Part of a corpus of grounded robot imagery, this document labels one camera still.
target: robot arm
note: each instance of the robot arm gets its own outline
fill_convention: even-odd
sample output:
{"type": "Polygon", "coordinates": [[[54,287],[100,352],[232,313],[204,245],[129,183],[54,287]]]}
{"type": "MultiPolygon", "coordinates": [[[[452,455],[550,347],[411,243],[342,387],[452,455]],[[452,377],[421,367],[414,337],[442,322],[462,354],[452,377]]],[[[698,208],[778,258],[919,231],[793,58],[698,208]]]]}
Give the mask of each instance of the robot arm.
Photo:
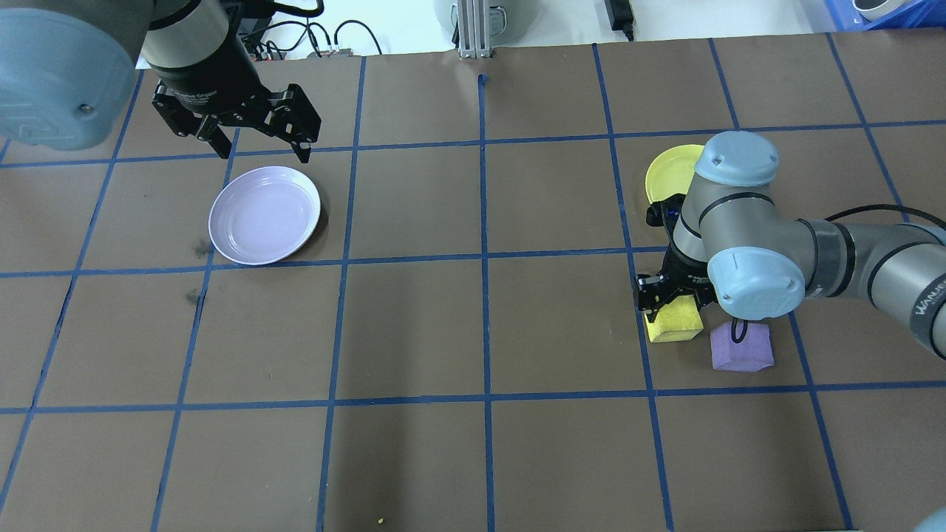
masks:
{"type": "Polygon", "coordinates": [[[652,205],[648,222],[671,242],[660,273],[639,275],[635,287],[648,319],[687,293],[745,320],[781,316],[805,297],[861,297],[946,359],[946,230],[783,220],[768,190],[778,165],[761,136],[720,133],[685,201],[652,205]]]}
{"type": "MultiPolygon", "coordinates": [[[[296,10],[317,16],[322,2],[296,10]]],[[[306,162],[322,120],[298,85],[263,86],[236,30],[218,0],[0,0],[0,45],[18,50],[0,61],[0,133],[58,150],[100,143],[131,95],[140,51],[174,133],[226,158],[219,126],[253,127],[306,162]]]]}

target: blue tape line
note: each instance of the blue tape line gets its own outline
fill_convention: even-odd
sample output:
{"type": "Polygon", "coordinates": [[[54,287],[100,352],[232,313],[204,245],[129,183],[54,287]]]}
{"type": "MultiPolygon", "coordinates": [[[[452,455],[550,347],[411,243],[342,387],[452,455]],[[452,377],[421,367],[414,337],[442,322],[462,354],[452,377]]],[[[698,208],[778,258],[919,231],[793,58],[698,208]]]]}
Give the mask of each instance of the blue tape line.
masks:
{"type": "Polygon", "coordinates": [[[217,270],[264,270],[269,268],[305,268],[308,266],[338,266],[342,264],[341,259],[330,260],[287,260],[286,262],[274,262],[273,264],[262,264],[251,266],[249,264],[214,264],[214,271],[217,270]]]}
{"type": "Polygon", "coordinates": [[[332,371],[328,384],[328,405],[325,410],[325,433],[322,446],[322,467],[319,481],[319,501],[316,506],[315,529],[324,530],[325,501],[328,496],[328,464],[332,451],[332,426],[335,421],[335,397],[339,384],[339,358],[342,352],[342,319],[345,310],[345,291],[348,283],[348,258],[351,253],[352,216],[355,210],[355,185],[358,175],[358,152],[361,136],[361,109],[364,102],[364,73],[367,59],[361,58],[358,81],[358,100],[355,108],[355,132],[352,135],[351,174],[348,177],[348,212],[345,215],[345,242],[342,248],[342,274],[339,278],[339,304],[335,314],[335,344],[332,347],[332,371]]]}
{"type": "Polygon", "coordinates": [[[631,250],[634,253],[664,253],[667,251],[667,246],[632,247],[631,250]]]}
{"type": "Polygon", "coordinates": [[[174,412],[175,404],[93,404],[81,406],[39,406],[37,414],[102,414],[112,412],[174,412]]]}
{"type": "Polygon", "coordinates": [[[728,130],[669,130],[664,132],[632,132],[632,133],[614,133],[614,138],[640,138],[650,136],[684,136],[688,134],[717,134],[728,130]]]}
{"type": "MultiPolygon", "coordinates": [[[[946,119],[940,120],[907,120],[900,122],[868,122],[870,128],[892,128],[892,127],[910,127],[910,126],[932,126],[946,124],[946,119]]],[[[819,130],[845,130],[864,127],[863,124],[815,124],[808,126],[764,126],[756,128],[745,128],[746,131],[765,133],[765,132],[795,132],[795,131],[819,131],[819,130]]],[[[656,137],[656,136],[683,136],[693,134],[717,134],[727,131],[725,129],[708,130],[668,130],[658,132],[625,132],[614,133],[615,138],[638,138],[638,137],[656,137]]],[[[545,142],[567,142],[573,140],[604,140],[608,138],[606,134],[580,134],[566,136],[537,136],[522,138],[493,138],[486,139],[486,144],[528,144],[545,142]]],[[[378,144],[374,146],[362,146],[359,150],[377,151],[377,150],[408,150],[411,148],[440,148],[450,146],[479,146],[478,140],[461,140],[447,142],[422,142],[409,144],[378,144]]],[[[332,152],[332,151],[351,151],[350,146],[338,146],[327,148],[312,148],[313,152],[332,152]]],[[[259,150],[259,151],[240,151],[237,157],[256,157],[264,155],[290,155],[292,150],[259,150]]],[[[154,161],[173,161],[178,159],[213,159],[217,156],[213,153],[184,154],[184,155],[155,155],[151,157],[126,157],[117,159],[117,164],[154,162],[154,161]]],[[[76,165],[105,165],[111,162],[110,159],[87,159],[81,161],[42,161],[35,163],[0,163],[0,169],[4,168],[42,168],[42,167],[67,167],[76,165]]]]}
{"type": "Polygon", "coordinates": [[[185,412],[206,412],[217,410],[279,410],[284,408],[316,408],[325,406],[328,406],[328,399],[199,402],[182,404],[179,406],[179,408],[185,412]]]}
{"type": "Polygon", "coordinates": [[[163,275],[163,274],[193,274],[202,272],[206,266],[180,266],[176,268],[115,268],[81,270],[79,275],[163,275]]]}
{"type": "MultiPolygon", "coordinates": [[[[327,147],[315,147],[312,148],[313,153],[330,153],[332,151],[351,151],[351,146],[327,146],[327,147]]],[[[291,155],[295,154],[292,150],[256,150],[256,151],[238,151],[236,153],[237,157],[256,157],[259,155],[291,155]]]]}
{"type": "Polygon", "coordinates": [[[904,120],[893,122],[868,122],[870,128],[899,128],[910,126],[941,126],[946,124],[946,120],[904,120]]]}
{"type": "Polygon", "coordinates": [[[335,406],[376,406],[390,404],[437,404],[447,402],[481,402],[486,400],[482,394],[455,396],[413,396],[403,398],[364,398],[335,399],[335,406]]]}
{"type": "Polygon", "coordinates": [[[808,386],[801,384],[778,386],[730,386],[723,388],[670,388],[654,390],[659,398],[681,398],[693,396],[740,396],[756,394],[795,394],[807,392],[808,386]]]}
{"type": "MultiPolygon", "coordinates": [[[[850,101],[854,104],[854,111],[857,112],[857,117],[861,120],[861,127],[864,128],[864,133],[867,135],[867,142],[870,143],[870,149],[874,152],[874,158],[877,159],[877,164],[881,168],[881,173],[884,175],[884,181],[887,183],[887,188],[890,189],[890,194],[893,195],[893,201],[895,204],[903,206],[903,201],[900,199],[900,193],[897,192],[897,187],[893,183],[893,178],[890,177],[890,171],[887,169],[884,158],[881,156],[881,151],[877,147],[877,141],[874,140],[874,135],[870,131],[870,126],[867,124],[867,118],[864,116],[864,110],[861,109],[861,104],[857,100],[857,95],[854,94],[854,86],[850,82],[848,71],[844,68],[844,64],[841,62],[841,55],[837,52],[837,46],[834,45],[834,39],[830,33],[825,33],[825,39],[828,40],[828,47],[831,49],[831,53],[834,56],[834,63],[837,65],[837,69],[841,72],[841,79],[844,80],[844,85],[848,88],[850,101]]],[[[902,212],[900,215],[904,222],[910,222],[910,216],[908,214],[902,212]]]]}
{"type": "Polygon", "coordinates": [[[595,392],[514,392],[493,394],[493,401],[509,400],[565,400],[565,399],[625,399],[646,398],[647,390],[603,390],[595,392]]]}
{"type": "Polygon", "coordinates": [[[84,161],[40,161],[36,163],[10,163],[0,165],[0,168],[45,168],[45,167],[75,167],[80,165],[109,165],[111,159],[86,159],[84,161]]]}
{"type": "Polygon", "coordinates": [[[577,140],[605,140],[606,134],[571,134],[559,136],[529,136],[522,138],[483,139],[484,144],[528,144],[544,142],[571,142],[577,140]]]}
{"type": "Polygon", "coordinates": [[[417,255],[412,257],[350,258],[349,264],[396,264],[400,262],[434,262],[439,260],[479,260],[479,253],[456,253],[446,255],[417,255]]]}
{"type": "Polygon", "coordinates": [[[9,144],[12,142],[12,139],[7,139],[7,142],[3,143],[3,149],[0,150],[0,163],[3,163],[3,158],[7,156],[7,151],[9,150],[9,144]]]}
{"type": "MultiPolygon", "coordinates": [[[[634,247],[634,253],[663,253],[667,246],[644,246],[634,247]]],[[[617,255],[626,253],[624,248],[590,248],[590,249],[561,249],[561,250],[534,250],[534,251],[499,251],[487,254],[489,258],[521,258],[521,257],[561,257],[576,255],[617,255]]],[[[442,260],[480,260],[481,253],[458,253],[444,255],[417,255],[408,257],[368,257],[368,258],[350,258],[348,264],[396,264],[401,262],[435,262],[442,260]]],[[[283,262],[274,262],[273,264],[262,264],[259,266],[250,266],[247,264],[214,264],[211,270],[259,270],[267,268],[305,268],[310,266],[339,266],[342,260],[287,260],[283,262]]],[[[79,270],[79,276],[87,275],[165,275],[165,274],[193,274],[203,272],[205,266],[176,266],[170,268],[112,268],[112,269],[92,269],[79,270]]],[[[0,272],[2,278],[16,277],[65,277],[72,275],[71,270],[51,270],[44,272],[0,272]]]]}
{"type": "Polygon", "coordinates": [[[489,335],[489,240],[486,208],[486,91],[489,77],[477,76],[477,101],[480,115],[480,251],[482,261],[482,389],[483,435],[486,449],[486,530],[496,531],[496,498],[493,482],[493,380],[490,364],[489,335]]]}
{"type": "MultiPolygon", "coordinates": [[[[624,236],[624,246],[627,252],[627,267],[630,274],[629,282],[637,282],[637,273],[634,267],[633,245],[631,243],[631,233],[627,227],[627,210],[624,206],[624,191],[621,182],[621,169],[618,164],[618,149],[615,144],[614,125],[611,119],[611,106],[607,99],[607,86],[604,83],[604,70],[601,67],[601,55],[598,53],[598,45],[592,44],[591,51],[594,54],[595,70],[598,73],[598,84],[601,89],[601,100],[604,105],[604,119],[607,124],[608,144],[611,149],[611,169],[614,173],[614,187],[617,194],[618,212],[621,215],[621,230],[624,236]]],[[[664,464],[663,442],[660,437],[660,419],[657,416],[657,399],[654,396],[654,381],[651,378],[650,358],[647,353],[647,342],[644,340],[644,326],[640,320],[640,312],[635,311],[635,319],[638,325],[638,342],[640,343],[640,360],[643,364],[644,381],[647,385],[647,406],[650,411],[651,432],[654,436],[654,455],[657,461],[657,478],[660,482],[660,494],[663,499],[663,515],[667,523],[667,530],[674,530],[674,513],[670,505],[670,488],[667,482],[667,469],[664,464]]]]}
{"type": "Polygon", "coordinates": [[[798,347],[798,356],[801,359],[801,370],[805,374],[808,393],[812,399],[812,408],[815,410],[815,421],[818,425],[818,433],[821,434],[821,443],[824,446],[825,458],[828,460],[828,470],[831,472],[832,482],[834,484],[834,493],[837,496],[838,506],[841,508],[841,517],[844,519],[844,527],[848,530],[854,528],[850,518],[850,509],[848,500],[844,496],[844,487],[841,486],[841,475],[838,473],[837,464],[834,462],[834,452],[831,446],[831,440],[828,438],[828,427],[825,425],[824,415],[821,413],[821,403],[818,400],[817,390],[815,389],[815,380],[812,378],[812,369],[808,365],[808,355],[805,352],[805,345],[801,341],[801,331],[798,328],[798,320],[794,312],[788,314],[788,319],[792,324],[792,334],[795,336],[795,344],[798,347]]]}
{"type": "Polygon", "coordinates": [[[763,126],[759,128],[745,128],[748,132],[817,132],[824,130],[859,130],[864,124],[820,124],[817,126],[763,126]]]}
{"type": "Polygon", "coordinates": [[[915,390],[921,388],[946,388],[946,381],[851,382],[815,385],[815,390],[819,392],[845,392],[859,390],[915,390]]]}
{"type": "Polygon", "coordinates": [[[726,83],[726,74],[723,73],[723,64],[719,61],[719,54],[716,52],[716,42],[712,40],[712,37],[709,37],[707,43],[709,43],[709,53],[712,54],[712,61],[716,64],[716,74],[719,75],[719,82],[723,85],[723,96],[726,97],[726,106],[729,108],[729,116],[732,117],[732,126],[738,130],[740,129],[739,117],[736,116],[736,106],[732,104],[729,85],[726,83]]]}
{"type": "Polygon", "coordinates": [[[524,257],[570,257],[575,255],[617,255],[626,253],[620,247],[592,248],[592,249],[562,249],[536,251],[495,251],[486,254],[489,258],[524,258],[524,257]]]}
{"type": "Polygon", "coordinates": [[[149,157],[122,157],[116,163],[153,163],[161,161],[183,161],[189,159],[218,159],[216,153],[189,153],[186,155],[153,155],[149,157]]]}
{"type": "MultiPolygon", "coordinates": [[[[722,388],[666,388],[653,391],[644,390],[592,390],[584,392],[507,392],[491,393],[490,400],[496,401],[532,401],[532,400],[581,400],[581,399],[625,399],[646,398],[651,395],[659,398],[694,397],[694,396],[739,396],[765,394],[806,393],[813,388],[818,392],[849,391],[884,391],[884,390],[920,390],[928,388],[946,388],[946,381],[900,381],[900,382],[842,382],[835,384],[787,384],[773,386],[730,386],[722,388]]],[[[481,402],[485,394],[461,394],[442,396],[406,396],[384,398],[335,399],[335,406],[358,407],[392,404],[438,404],[481,402]]],[[[115,404],[115,405],[78,405],[78,406],[38,406],[36,414],[88,414],[103,412],[201,412],[208,410],[265,410],[283,408],[317,408],[328,406],[328,399],[297,399],[275,401],[242,402],[197,402],[185,404],[115,404]]],[[[0,416],[25,414],[28,407],[0,408],[0,416]]]]}
{"type": "Polygon", "coordinates": [[[62,323],[65,321],[65,314],[69,310],[69,303],[72,301],[72,294],[75,292],[76,282],[79,280],[79,269],[81,269],[82,261],[85,259],[85,254],[89,249],[89,242],[92,241],[92,233],[96,229],[98,213],[101,212],[102,203],[105,200],[105,192],[108,189],[109,182],[112,180],[114,161],[118,156],[118,149],[125,140],[125,133],[128,131],[128,124],[131,120],[131,110],[134,108],[134,101],[137,99],[138,92],[141,90],[141,81],[143,78],[144,72],[139,73],[138,81],[135,83],[134,91],[131,94],[131,104],[129,105],[128,111],[125,113],[125,120],[122,123],[121,131],[118,134],[118,141],[115,143],[112,161],[109,164],[108,170],[105,172],[105,178],[102,179],[102,185],[98,191],[96,207],[92,211],[92,218],[89,220],[89,227],[85,231],[85,239],[82,241],[82,248],[79,251],[79,257],[76,259],[76,268],[72,273],[72,278],[69,280],[69,288],[66,290],[65,298],[62,301],[59,318],[57,318],[56,326],[53,328],[52,338],[49,341],[49,349],[46,350],[45,358],[43,359],[43,366],[40,370],[40,378],[36,382],[36,388],[33,390],[33,398],[30,402],[29,410],[26,413],[26,418],[23,422],[23,430],[20,431],[20,438],[17,440],[16,449],[13,451],[13,457],[10,459],[7,478],[4,481],[3,489],[0,490],[0,513],[3,513],[3,508],[7,504],[9,487],[13,482],[13,476],[16,474],[16,468],[20,463],[20,456],[23,455],[23,447],[26,444],[26,436],[29,434],[29,428],[32,425],[33,418],[36,415],[36,407],[39,404],[40,395],[43,392],[43,387],[46,383],[46,377],[49,374],[49,366],[52,364],[53,355],[56,352],[56,345],[59,343],[59,337],[62,331],[62,323]]]}
{"type": "Polygon", "coordinates": [[[478,140],[448,140],[444,142],[414,142],[410,144],[371,144],[359,146],[359,150],[412,150],[414,148],[450,148],[455,146],[479,146],[478,140]]]}
{"type": "MultiPolygon", "coordinates": [[[[227,157],[227,169],[223,174],[223,184],[221,189],[226,188],[230,183],[230,174],[234,169],[236,160],[237,143],[239,143],[240,129],[234,132],[233,144],[230,146],[230,155],[227,157]]],[[[187,384],[190,381],[190,368],[194,363],[194,349],[197,347],[197,336],[201,329],[201,317],[203,316],[203,306],[207,300],[207,290],[210,288],[210,275],[213,273],[214,256],[216,250],[213,246],[207,253],[207,261],[203,267],[203,282],[201,284],[201,295],[197,300],[197,308],[194,309],[194,321],[190,328],[190,338],[187,341],[187,353],[184,357],[184,369],[181,372],[181,385],[178,387],[178,397],[176,408],[174,410],[174,419],[171,422],[170,435],[167,438],[167,451],[165,453],[165,463],[161,468],[161,481],[158,484],[158,496],[154,501],[154,512],[151,514],[151,532],[158,531],[158,525],[161,522],[161,510],[164,507],[165,494],[167,492],[167,479],[170,476],[171,462],[174,459],[174,449],[177,445],[177,434],[181,428],[181,414],[183,411],[184,397],[187,394],[187,384]]]]}
{"type": "Polygon", "coordinates": [[[4,272],[0,273],[0,279],[10,279],[18,277],[66,277],[72,275],[70,270],[56,270],[48,272],[4,272]]]}

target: power adapter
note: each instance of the power adapter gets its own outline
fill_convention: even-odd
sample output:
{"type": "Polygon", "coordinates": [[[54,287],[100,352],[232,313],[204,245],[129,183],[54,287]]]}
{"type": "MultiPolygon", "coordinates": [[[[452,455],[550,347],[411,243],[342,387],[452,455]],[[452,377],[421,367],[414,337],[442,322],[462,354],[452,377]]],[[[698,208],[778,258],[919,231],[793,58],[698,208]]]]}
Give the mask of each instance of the power adapter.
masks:
{"type": "Polygon", "coordinates": [[[631,0],[604,0],[607,20],[614,31],[623,31],[628,41],[634,40],[634,11],[631,0]]]}

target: plate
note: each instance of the plate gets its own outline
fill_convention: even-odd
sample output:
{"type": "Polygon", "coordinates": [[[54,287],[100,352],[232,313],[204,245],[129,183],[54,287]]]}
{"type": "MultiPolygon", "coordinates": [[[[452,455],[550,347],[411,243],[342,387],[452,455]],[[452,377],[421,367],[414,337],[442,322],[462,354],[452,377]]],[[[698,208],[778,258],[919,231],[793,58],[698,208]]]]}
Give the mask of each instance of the plate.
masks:
{"type": "Polygon", "coordinates": [[[315,231],[319,191],[293,168],[263,167],[233,180],[210,207],[214,247],[239,264],[270,264],[292,255],[315,231]]]}
{"type": "Polygon", "coordinates": [[[658,155],[644,177],[647,201],[655,203],[674,194],[686,194],[695,171],[693,165],[702,152],[703,146],[699,144],[684,144],[658,155]]]}

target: yellow sponge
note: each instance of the yellow sponge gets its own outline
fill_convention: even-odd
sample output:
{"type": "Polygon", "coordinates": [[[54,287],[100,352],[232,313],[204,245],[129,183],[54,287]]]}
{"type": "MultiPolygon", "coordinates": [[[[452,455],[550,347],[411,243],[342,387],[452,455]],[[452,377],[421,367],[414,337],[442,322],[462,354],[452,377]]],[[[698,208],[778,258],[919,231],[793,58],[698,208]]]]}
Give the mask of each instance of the yellow sponge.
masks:
{"type": "Polygon", "coordinates": [[[664,306],[657,313],[657,319],[650,323],[644,318],[647,326],[647,338],[653,343],[685,342],[703,330],[703,320],[700,311],[696,309],[696,299],[692,295],[682,295],[664,306]]]}

